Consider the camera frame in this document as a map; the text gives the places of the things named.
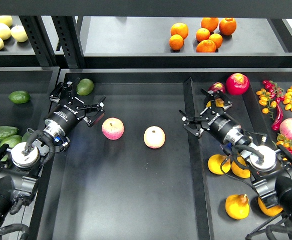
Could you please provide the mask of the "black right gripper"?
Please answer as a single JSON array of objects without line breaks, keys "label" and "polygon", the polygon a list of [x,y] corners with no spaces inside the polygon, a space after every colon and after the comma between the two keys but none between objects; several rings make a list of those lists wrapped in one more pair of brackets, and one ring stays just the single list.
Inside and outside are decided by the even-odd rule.
[{"label": "black right gripper", "polygon": [[245,136],[241,125],[226,113],[226,110],[232,106],[232,101],[220,90],[213,92],[202,88],[201,92],[205,95],[206,103],[200,116],[188,116],[179,110],[184,129],[197,138],[207,131],[221,144],[236,145],[243,140]]}]

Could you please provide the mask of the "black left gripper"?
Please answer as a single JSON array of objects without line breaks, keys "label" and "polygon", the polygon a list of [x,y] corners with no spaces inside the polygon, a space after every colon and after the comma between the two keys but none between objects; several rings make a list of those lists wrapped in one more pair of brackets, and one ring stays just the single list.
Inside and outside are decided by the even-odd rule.
[{"label": "black left gripper", "polygon": [[85,104],[75,97],[75,90],[80,81],[59,82],[49,94],[51,102],[57,105],[45,118],[44,131],[49,135],[65,137],[80,121],[84,121],[88,127],[95,125],[104,116],[105,96],[95,104]]}]

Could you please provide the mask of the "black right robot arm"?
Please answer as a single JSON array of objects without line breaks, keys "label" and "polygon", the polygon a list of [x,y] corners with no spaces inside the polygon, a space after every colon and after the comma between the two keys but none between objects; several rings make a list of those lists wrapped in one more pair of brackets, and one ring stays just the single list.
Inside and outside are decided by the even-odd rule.
[{"label": "black right robot arm", "polygon": [[276,233],[292,238],[292,154],[280,144],[274,148],[267,146],[267,135],[263,132],[258,133],[261,140],[255,143],[254,133],[243,129],[226,113],[232,102],[223,92],[204,89],[201,92],[205,95],[205,108],[195,116],[183,113],[183,127],[197,138],[204,132],[214,137],[224,152],[217,169],[225,175],[223,166],[226,163],[237,164],[250,173],[246,185],[267,210],[282,208],[245,238],[251,240],[264,234],[267,240],[274,240]]}]

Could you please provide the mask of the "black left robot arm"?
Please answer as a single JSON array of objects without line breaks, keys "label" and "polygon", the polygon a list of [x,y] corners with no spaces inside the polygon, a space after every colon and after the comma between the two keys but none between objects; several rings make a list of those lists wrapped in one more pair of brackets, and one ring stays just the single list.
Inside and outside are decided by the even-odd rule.
[{"label": "black left robot arm", "polygon": [[49,98],[56,106],[45,117],[43,130],[30,129],[26,141],[15,147],[7,143],[0,147],[0,239],[13,232],[20,232],[22,240],[29,237],[29,227],[23,223],[4,225],[6,216],[15,215],[32,203],[42,168],[56,153],[69,147],[67,134],[80,121],[92,127],[103,117],[105,98],[95,104],[84,103],[77,94],[79,82],[76,79],[55,86]]}]

